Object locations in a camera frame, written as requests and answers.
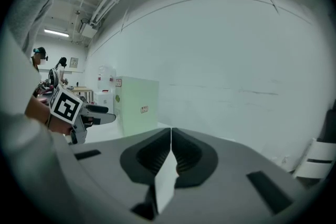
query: label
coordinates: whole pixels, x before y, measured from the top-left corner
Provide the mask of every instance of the label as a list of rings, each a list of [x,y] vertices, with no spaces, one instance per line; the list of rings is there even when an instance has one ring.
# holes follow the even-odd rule
[[[148,112],[148,105],[141,108],[141,113]]]
[[[117,79],[117,80],[116,80],[116,85],[115,85],[115,86],[116,86],[116,87],[121,87],[121,82],[122,82],[121,79]]]

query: white wall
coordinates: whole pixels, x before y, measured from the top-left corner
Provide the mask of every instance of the white wall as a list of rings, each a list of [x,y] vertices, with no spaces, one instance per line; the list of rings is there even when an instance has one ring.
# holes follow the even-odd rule
[[[85,86],[85,77],[83,75],[85,68],[85,60],[87,49],[83,46],[73,45],[66,40],[51,38],[39,35],[34,44],[34,48],[44,47],[49,57],[44,66],[39,66],[41,78],[44,80],[48,77],[49,70],[58,63],[61,57],[67,58],[67,66],[65,68],[64,78],[68,79],[69,85],[76,86],[79,82],[80,86]],[[78,58],[77,69],[70,68],[71,58]]]
[[[279,13],[270,0],[123,0],[90,46],[87,86],[101,64],[158,80],[160,122],[233,138],[291,170],[335,98],[335,33],[322,0],[273,1]]]

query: person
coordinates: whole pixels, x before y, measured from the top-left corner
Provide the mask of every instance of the person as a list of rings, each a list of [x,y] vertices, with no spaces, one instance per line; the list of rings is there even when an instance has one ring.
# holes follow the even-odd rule
[[[37,71],[39,65],[43,65],[45,61],[48,61],[48,56],[44,47],[39,47],[38,49],[33,50],[34,55],[31,56],[30,62],[33,64]]]
[[[65,83],[68,82],[63,78],[65,67],[67,66],[67,58],[62,57],[59,59],[57,65],[55,66],[55,69],[57,70],[57,77],[58,77],[58,83]]]
[[[6,17],[6,28],[11,32],[16,43],[23,53],[30,57],[37,32],[53,4],[53,0],[15,0]],[[70,134],[72,126],[57,117],[49,121],[49,108],[40,103],[33,95],[27,105],[25,114],[42,124],[47,124],[49,129],[62,134]]]

